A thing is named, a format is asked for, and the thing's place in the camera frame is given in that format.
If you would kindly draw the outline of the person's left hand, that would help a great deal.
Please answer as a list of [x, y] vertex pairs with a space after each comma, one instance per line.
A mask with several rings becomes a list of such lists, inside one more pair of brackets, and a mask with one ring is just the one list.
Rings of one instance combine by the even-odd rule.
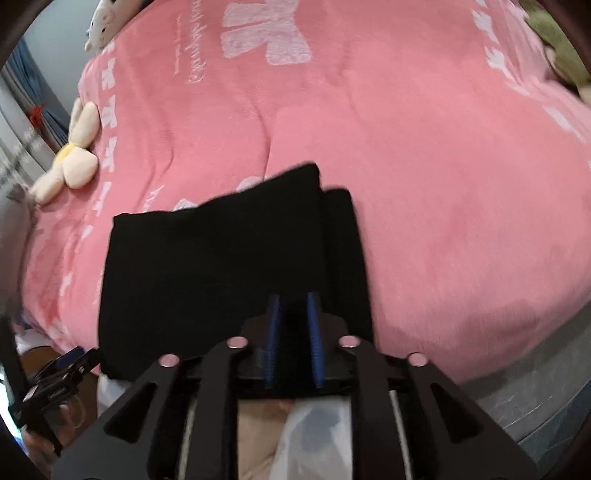
[[[58, 408], [48, 411], [46, 419], [60, 444], [66, 448], [75, 436], [69, 403], [62, 403]], [[46, 478], [49, 478], [53, 465], [58, 459], [53, 444], [38, 433], [30, 431], [27, 427], [22, 430], [22, 438], [28, 450], [29, 459]]]

